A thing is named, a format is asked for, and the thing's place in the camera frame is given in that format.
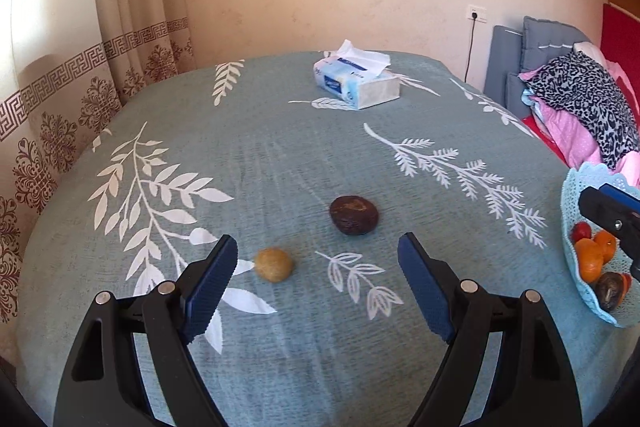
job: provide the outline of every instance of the tissue pack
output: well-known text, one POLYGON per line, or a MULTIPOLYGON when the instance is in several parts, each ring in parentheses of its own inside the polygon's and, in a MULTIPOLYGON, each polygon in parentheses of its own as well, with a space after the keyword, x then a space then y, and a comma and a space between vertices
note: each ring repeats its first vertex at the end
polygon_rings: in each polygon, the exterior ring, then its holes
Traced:
POLYGON ((385 68, 389 56, 364 52, 345 41, 334 55, 314 64, 318 86, 338 96, 355 109, 400 98, 400 82, 385 68))

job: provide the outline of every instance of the blue gripper pad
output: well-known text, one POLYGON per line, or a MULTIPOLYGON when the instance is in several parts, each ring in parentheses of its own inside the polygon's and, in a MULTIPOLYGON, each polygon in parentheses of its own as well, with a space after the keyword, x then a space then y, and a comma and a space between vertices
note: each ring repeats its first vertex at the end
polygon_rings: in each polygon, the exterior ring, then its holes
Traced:
POLYGON ((238 244, 223 235, 206 259, 189 264, 178 279, 184 298, 180 333, 185 343, 207 330, 237 264, 238 244))
POLYGON ((398 264, 429 329, 450 344, 456 332, 451 323, 447 297, 407 233, 398 241, 398 264))
POLYGON ((628 206, 633 212, 640 214, 640 201, 636 200, 633 196, 630 196, 626 192, 613 187, 612 185, 605 184, 599 188, 600 192, 609 198, 616 200, 618 203, 628 206))

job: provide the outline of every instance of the pink blanket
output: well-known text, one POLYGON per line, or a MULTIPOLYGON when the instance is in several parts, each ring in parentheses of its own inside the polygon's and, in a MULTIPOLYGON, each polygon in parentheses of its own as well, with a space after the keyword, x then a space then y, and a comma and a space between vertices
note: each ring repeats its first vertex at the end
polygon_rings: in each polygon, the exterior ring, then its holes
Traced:
MULTIPOLYGON (((613 78, 621 78, 625 87, 630 86, 629 79, 620 65, 607 61, 607 66, 613 78)), ((536 74, 536 71, 524 73, 520 76, 526 77, 534 74, 536 74)), ((632 98, 634 104, 631 104, 630 101, 630 105, 632 105, 634 114, 636 114, 639 110, 638 101, 636 97, 633 96, 632 98)), ((596 140, 574 115, 564 110, 555 110, 549 107, 539 97, 532 96, 531 99, 540 104, 540 112, 544 121, 543 132, 546 131, 556 142, 558 149, 561 150, 566 159, 567 165, 578 169, 585 162, 602 163, 600 149, 596 140)), ((620 172, 625 176, 629 185, 640 187, 640 153, 637 151, 627 153, 623 158, 620 158, 616 169, 611 172, 620 172)))

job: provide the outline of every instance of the leopard print blanket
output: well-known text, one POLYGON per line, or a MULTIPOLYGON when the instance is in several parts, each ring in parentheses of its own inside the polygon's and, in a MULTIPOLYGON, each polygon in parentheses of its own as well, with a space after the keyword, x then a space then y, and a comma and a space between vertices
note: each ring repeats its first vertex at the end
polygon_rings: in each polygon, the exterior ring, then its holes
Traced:
POLYGON ((624 94, 613 77, 584 53, 553 58, 525 84, 550 107, 576 116, 610 169, 640 148, 638 126, 624 94))

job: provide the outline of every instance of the gray headboard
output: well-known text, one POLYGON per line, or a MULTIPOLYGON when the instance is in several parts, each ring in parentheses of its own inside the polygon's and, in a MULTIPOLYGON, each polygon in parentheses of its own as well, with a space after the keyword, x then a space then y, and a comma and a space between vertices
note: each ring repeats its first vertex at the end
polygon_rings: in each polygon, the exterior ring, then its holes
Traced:
POLYGON ((518 73, 544 66, 569 53, 576 42, 589 41, 579 29, 558 21, 524 17, 523 31, 494 26, 484 93, 518 118, 531 114, 522 103, 524 83, 518 73))

